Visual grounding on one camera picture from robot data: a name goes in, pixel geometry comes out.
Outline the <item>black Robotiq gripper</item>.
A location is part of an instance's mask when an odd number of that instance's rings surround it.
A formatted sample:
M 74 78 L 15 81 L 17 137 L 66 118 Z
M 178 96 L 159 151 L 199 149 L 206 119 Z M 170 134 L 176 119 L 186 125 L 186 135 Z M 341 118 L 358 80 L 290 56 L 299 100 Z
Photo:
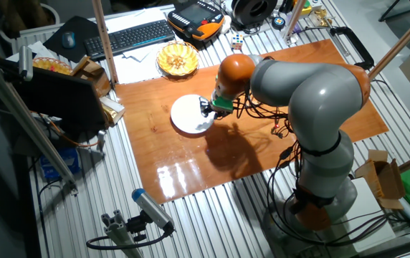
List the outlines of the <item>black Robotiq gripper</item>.
M 212 102 L 209 102 L 208 99 L 202 96 L 199 97 L 199 104 L 202 108 L 201 114 L 205 118 L 210 117 L 213 119 L 221 119 L 232 114 L 232 109 L 226 109 L 223 107 L 216 106 Z

